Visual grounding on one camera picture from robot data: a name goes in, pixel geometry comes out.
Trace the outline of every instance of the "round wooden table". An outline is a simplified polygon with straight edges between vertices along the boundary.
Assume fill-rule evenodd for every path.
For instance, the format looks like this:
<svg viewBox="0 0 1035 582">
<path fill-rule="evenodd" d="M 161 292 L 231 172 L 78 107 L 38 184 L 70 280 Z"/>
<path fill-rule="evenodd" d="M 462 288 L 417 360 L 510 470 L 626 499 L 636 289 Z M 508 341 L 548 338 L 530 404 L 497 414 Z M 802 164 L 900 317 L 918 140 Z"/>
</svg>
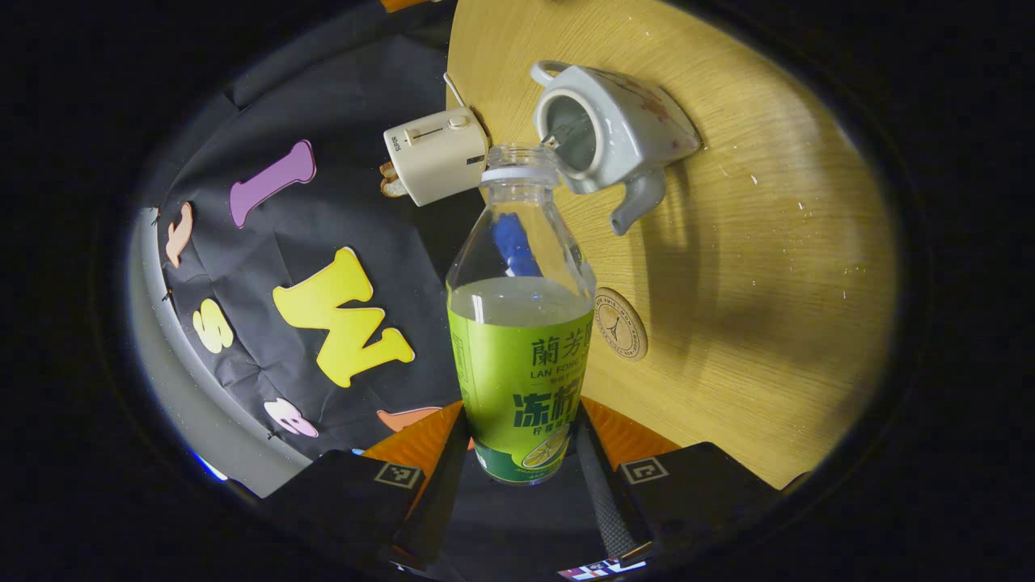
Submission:
<svg viewBox="0 0 1035 582">
<path fill-rule="evenodd" d="M 557 205 L 643 320 L 630 361 L 594 339 L 584 395 L 680 445 L 711 441 L 770 485 L 811 470 L 853 425 L 888 356 L 895 232 L 873 171 L 792 76 L 650 0 L 460 0 L 448 71 L 493 143 L 537 142 L 537 60 L 659 84 L 704 148 L 623 237 L 623 186 Z M 447 95 L 450 107 L 455 106 Z"/>
</svg>

